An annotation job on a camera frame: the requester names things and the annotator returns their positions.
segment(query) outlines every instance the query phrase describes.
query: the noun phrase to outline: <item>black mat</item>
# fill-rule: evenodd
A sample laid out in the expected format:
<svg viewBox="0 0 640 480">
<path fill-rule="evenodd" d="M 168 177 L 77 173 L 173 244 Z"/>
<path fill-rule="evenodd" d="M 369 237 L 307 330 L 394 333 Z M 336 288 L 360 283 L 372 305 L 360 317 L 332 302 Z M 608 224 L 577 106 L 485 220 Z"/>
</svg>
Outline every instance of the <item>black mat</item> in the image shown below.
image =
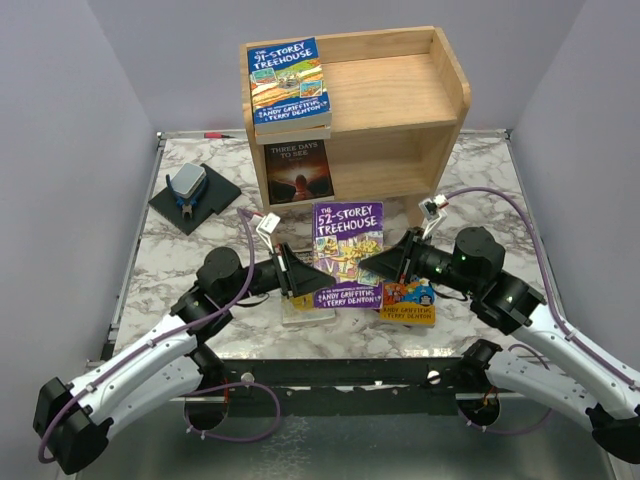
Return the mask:
<svg viewBox="0 0 640 480">
<path fill-rule="evenodd" d="M 240 196 L 239 187 L 204 163 L 202 166 L 207 172 L 209 185 L 198 200 L 198 206 L 193 209 L 193 218 L 182 218 L 182 209 L 176 206 L 176 199 L 166 187 L 149 201 L 149 205 L 156 212 L 169 220 L 185 235 L 191 234 L 212 213 L 221 214 L 225 208 L 231 205 L 231 202 Z"/>
</svg>

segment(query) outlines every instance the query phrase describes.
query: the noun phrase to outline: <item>wooden bookshelf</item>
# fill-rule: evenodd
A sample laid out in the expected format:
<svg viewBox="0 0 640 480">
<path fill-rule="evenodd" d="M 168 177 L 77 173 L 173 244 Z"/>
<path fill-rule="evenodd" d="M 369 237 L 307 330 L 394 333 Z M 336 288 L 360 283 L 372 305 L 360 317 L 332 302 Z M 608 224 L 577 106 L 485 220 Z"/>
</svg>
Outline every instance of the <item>wooden bookshelf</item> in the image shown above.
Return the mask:
<svg viewBox="0 0 640 480">
<path fill-rule="evenodd" d="M 247 50 L 240 48 L 245 127 L 265 210 L 264 150 L 255 142 Z M 412 224 L 417 200 L 440 181 L 471 105 L 471 88 L 444 32 L 437 27 L 316 37 L 331 100 L 325 140 L 336 201 L 404 197 Z M 300 208 L 309 208 L 309 204 Z"/>
</svg>

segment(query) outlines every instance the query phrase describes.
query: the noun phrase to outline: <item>marble table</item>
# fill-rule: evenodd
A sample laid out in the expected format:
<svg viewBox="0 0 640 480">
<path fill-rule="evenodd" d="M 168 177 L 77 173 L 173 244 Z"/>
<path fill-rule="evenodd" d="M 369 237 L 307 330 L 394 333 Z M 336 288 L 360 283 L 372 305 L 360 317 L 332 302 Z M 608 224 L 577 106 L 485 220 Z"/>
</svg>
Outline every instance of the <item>marble table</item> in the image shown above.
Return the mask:
<svg viewBox="0 0 640 480">
<path fill-rule="evenodd" d="M 222 215 L 212 215 L 185 236 L 150 209 L 135 260 L 124 304 L 115 351 L 145 334 L 193 284 L 195 272 L 213 248 L 234 248 L 243 265 L 248 264 L 247 240 L 235 207 L 260 209 L 260 195 L 246 140 L 167 140 L 158 179 L 175 174 L 185 162 L 206 162 L 242 190 L 242 195 Z M 162 190 L 157 181 L 154 195 Z M 442 177 L 440 192 L 467 186 L 491 186 L 503 190 L 524 206 L 520 185 L 506 141 L 500 134 L 462 134 Z M 519 217 L 497 197 L 467 194 L 452 200 L 449 219 L 434 238 L 434 244 L 449 251 L 456 233 L 467 225 L 484 225 L 505 246 L 505 269 L 541 289 L 533 247 Z M 400 239 L 408 223 L 398 200 L 385 201 L 385 244 Z M 310 244 L 309 213 L 287 214 L 278 239 L 294 248 Z M 257 261 L 268 258 L 259 245 Z M 278 295 L 260 307 L 234 308 L 235 319 L 209 340 L 221 358 L 373 358 L 451 356 L 462 353 L 478 338 L 502 345 L 513 340 L 477 320 L 468 305 L 437 299 L 437 322 L 433 328 L 391 325 L 378 320 L 370 310 L 339 309 L 335 322 L 316 326 L 282 325 Z"/>
</svg>

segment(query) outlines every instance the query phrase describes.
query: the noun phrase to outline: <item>gray wall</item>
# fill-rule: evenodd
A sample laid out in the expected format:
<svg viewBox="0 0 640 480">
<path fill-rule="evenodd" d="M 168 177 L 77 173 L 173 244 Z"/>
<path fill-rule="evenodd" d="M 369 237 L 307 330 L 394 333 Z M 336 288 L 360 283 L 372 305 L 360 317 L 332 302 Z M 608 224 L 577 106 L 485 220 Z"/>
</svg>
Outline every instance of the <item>gray wall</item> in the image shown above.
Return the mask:
<svg viewBox="0 0 640 480">
<path fill-rule="evenodd" d="M 84 0 L 1 10 L 0 477 L 37 480 L 38 389 L 99 354 L 155 135 Z"/>
<path fill-rule="evenodd" d="M 241 127 L 238 45 L 444 27 L 473 89 L 467 127 L 513 127 L 584 0 L 88 0 L 157 130 Z"/>
<path fill-rule="evenodd" d="M 513 139 L 569 318 L 636 369 L 638 19 L 638 0 L 587 0 Z"/>
</svg>

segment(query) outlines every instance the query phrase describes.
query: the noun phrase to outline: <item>white connector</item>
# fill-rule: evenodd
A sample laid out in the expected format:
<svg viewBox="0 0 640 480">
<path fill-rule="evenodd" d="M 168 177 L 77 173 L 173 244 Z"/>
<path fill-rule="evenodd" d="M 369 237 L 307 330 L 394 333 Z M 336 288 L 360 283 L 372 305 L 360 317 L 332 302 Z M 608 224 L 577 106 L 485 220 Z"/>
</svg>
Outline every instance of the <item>white connector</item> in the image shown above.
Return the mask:
<svg viewBox="0 0 640 480">
<path fill-rule="evenodd" d="M 260 223 L 256 227 L 256 233 L 271 253 L 273 253 L 271 234 L 275 231 L 279 223 L 279 216 L 277 216 L 275 213 L 268 213 L 265 217 L 262 218 L 262 220 L 260 220 Z"/>
<path fill-rule="evenodd" d="M 425 217 L 425 222 L 423 222 L 423 240 L 431 237 L 440 224 L 446 220 L 447 212 L 444 209 L 447 205 L 449 205 L 449 201 L 444 195 L 425 198 L 418 204 Z"/>
</svg>

